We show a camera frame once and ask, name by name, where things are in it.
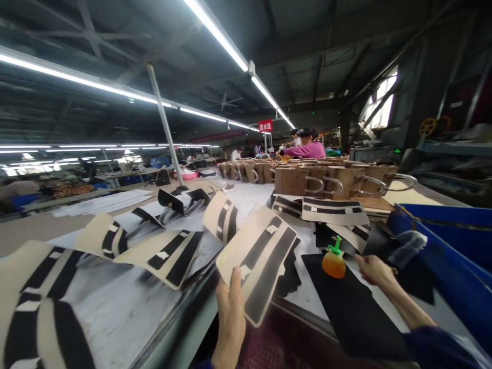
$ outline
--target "orange bottle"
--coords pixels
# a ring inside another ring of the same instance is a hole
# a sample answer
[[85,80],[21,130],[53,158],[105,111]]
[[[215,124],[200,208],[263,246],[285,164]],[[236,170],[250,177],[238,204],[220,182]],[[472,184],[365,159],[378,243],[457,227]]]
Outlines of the orange bottle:
[[340,241],[340,236],[337,236],[335,247],[328,246],[328,252],[321,262],[324,272],[333,278],[345,277],[345,261],[343,261],[340,251]]

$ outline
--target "pink fabric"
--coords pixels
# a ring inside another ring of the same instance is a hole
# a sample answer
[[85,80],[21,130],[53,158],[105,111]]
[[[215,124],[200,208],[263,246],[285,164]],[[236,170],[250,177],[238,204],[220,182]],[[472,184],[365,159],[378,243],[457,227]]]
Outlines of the pink fabric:
[[306,146],[296,147],[292,149],[285,149],[283,153],[285,155],[302,156],[309,159],[326,158],[326,153],[324,151],[323,144],[318,141],[309,143]]

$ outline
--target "fingers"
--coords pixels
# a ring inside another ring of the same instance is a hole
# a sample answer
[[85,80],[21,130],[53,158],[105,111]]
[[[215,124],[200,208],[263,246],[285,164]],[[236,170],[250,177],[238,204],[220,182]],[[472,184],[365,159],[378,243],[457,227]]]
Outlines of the fingers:
[[230,296],[233,301],[241,297],[241,269],[239,267],[232,270]]

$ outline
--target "blue bin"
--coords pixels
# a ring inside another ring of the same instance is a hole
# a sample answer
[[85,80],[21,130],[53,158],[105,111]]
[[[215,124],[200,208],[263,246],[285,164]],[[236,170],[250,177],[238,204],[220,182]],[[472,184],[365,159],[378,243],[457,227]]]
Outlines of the blue bin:
[[428,237],[420,252],[436,289],[477,342],[492,355],[492,210],[397,204],[387,225],[394,234]]

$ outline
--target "sleeve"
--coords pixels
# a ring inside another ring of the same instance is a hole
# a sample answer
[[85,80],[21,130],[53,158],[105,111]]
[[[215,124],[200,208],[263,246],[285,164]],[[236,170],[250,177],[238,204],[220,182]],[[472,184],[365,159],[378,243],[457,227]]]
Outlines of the sleeve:
[[471,341],[434,326],[421,326],[404,335],[406,346],[422,369],[490,368],[490,358]]
[[306,145],[306,146],[295,147],[291,149],[285,149],[283,153],[285,155],[291,155],[291,156],[308,156],[311,153],[311,148],[309,147],[309,145]]

